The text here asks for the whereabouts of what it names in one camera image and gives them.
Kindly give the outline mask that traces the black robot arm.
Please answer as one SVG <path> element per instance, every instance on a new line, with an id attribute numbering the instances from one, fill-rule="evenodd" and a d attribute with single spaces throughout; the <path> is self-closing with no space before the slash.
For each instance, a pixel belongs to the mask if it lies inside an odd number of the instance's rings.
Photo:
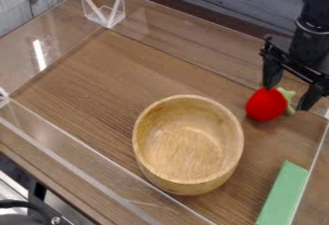
<path id="1" fill-rule="evenodd" d="M 304 0 L 294 37 L 268 35 L 260 56 L 265 88 L 280 83 L 284 71 L 310 84 L 298 105 L 308 111 L 329 96 L 329 0 Z"/>

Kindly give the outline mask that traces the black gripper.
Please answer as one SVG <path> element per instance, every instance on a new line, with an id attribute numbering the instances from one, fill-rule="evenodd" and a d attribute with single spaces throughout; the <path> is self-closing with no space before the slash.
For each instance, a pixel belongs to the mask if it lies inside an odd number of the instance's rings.
<path id="1" fill-rule="evenodd" d="M 299 111 L 308 111 L 320 98 L 329 95 L 329 70 L 324 71 L 298 62 L 290 55 L 291 42 L 291 37 L 265 36 L 265 43 L 260 49 L 264 61 L 263 85 L 271 89 L 279 84 L 286 71 L 294 74 L 311 85 L 298 106 Z"/>

